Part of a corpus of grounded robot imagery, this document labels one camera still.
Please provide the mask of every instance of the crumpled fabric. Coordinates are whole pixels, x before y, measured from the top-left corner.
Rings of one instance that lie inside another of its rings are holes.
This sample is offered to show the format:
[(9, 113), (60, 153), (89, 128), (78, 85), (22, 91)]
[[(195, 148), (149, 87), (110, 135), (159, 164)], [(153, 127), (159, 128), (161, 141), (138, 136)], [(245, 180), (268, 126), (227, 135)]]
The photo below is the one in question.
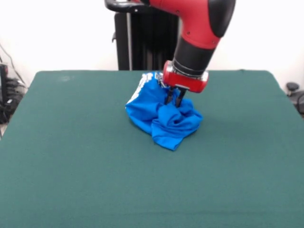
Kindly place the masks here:
[(178, 108), (175, 106), (177, 89), (172, 101), (165, 104), (168, 90), (159, 85), (155, 72), (143, 74), (125, 109), (131, 121), (150, 134), (155, 143), (175, 151), (185, 137), (200, 127), (203, 116), (190, 99), (184, 98)]

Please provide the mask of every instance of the black stand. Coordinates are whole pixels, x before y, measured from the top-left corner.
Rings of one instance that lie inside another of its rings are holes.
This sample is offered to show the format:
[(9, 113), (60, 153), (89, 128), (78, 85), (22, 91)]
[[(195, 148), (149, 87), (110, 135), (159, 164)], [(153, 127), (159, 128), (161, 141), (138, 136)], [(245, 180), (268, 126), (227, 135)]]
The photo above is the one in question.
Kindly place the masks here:
[(8, 95), (8, 91), (7, 91), (7, 76), (8, 76), (8, 67), (4, 64), (0, 63), (0, 78), (1, 78), (1, 103), (2, 106), (4, 106), (7, 101), (7, 95)]
[(105, 1), (118, 12), (114, 37), (119, 70), (162, 70), (174, 56), (178, 17), (140, 3)]

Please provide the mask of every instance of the cable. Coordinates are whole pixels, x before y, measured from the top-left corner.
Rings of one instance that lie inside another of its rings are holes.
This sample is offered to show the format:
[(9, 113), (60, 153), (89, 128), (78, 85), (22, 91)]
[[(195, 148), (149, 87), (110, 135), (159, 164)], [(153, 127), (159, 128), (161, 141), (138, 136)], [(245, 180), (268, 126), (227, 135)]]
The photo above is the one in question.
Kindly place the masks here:
[(12, 66), (12, 68), (14, 69), (14, 71), (15, 71), (16, 75), (18, 76), (18, 78), (21, 80), (21, 82), (22, 82), (24, 85), (26, 85), (25, 82), (24, 82), (24, 80), (23, 80), (22, 77), (20, 76), (20, 74), (19, 74), (19, 73), (17, 72), (17, 70), (15, 69), (14, 62), (13, 62), (12, 57), (6, 52), (6, 50), (5, 50), (4, 47), (1, 45), (1, 43), (0, 43), (0, 48), (1, 48), (2, 51), (9, 57), (10, 62), (11, 62), (11, 66)]
[(7, 124), (10, 122), (10, 118), (15, 113), (26, 91), (24, 86), (16, 78), (8, 78), (3, 74), (1, 75), (1, 81), (3, 81), (2, 86), (5, 87), (5, 90), (1, 88), (0, 124)]
[[(7, 63), (1, 63), (2, 65), (6, 65), (7, 67), (9, 67), (10, 69), (13, 69), (13, 71), (16, 73), (16, 71), (14, 70), (14, 68), (12, 66), (9, 66)], [(28, 89), (27, 86), (21, 81), (21, 80), (18, 80), (19, 82), (19, 86), (25, 88), (25, 89)]]

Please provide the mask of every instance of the black cable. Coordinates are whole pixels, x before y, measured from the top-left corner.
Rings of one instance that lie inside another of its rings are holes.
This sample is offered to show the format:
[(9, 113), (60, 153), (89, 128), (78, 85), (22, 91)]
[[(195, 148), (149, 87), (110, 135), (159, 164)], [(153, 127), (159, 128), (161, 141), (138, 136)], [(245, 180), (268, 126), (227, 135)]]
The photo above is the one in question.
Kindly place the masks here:
[(9, 57), (10, 59), (10, 62), (11, 62), (11, 66), (13, 68), (13, 70), (15, 71), (16, 75), (18, 76), (18, 78), (21, 80), (21, 82), (23, 84), (25, 84), (24, 80), (22, 79), (22, 77), (20, 76), (20, 74), (17, 72), (17, 70), (15, 69), (15, 66), (14, 66), (14, 62), (13, 62), (13, 59), (12, 57), (6, 52), (6, 50), (4, 49), (4, 47), (1, 45), (0, 43), (0, 48), (2, 49), (2, 51)]
[(24, 86), (15, 78), (6, 78), (5, 85), (7, 100), (0, 102), (0, 124), (7, 124), (10, 122), (11, 116), (15, 113), (25, 94), (20, 91)]

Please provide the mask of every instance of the table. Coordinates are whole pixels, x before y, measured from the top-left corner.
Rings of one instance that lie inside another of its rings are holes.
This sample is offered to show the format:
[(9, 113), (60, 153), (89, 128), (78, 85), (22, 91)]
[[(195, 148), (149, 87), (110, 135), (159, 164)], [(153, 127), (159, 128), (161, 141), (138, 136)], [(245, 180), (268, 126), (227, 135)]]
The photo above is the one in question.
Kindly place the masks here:
[(124, 104), (142, 72), (39, 72), (0, 142), (1, 228), (303, 228), (304, 123), (266, 71), (211, 71), (171, 152)]

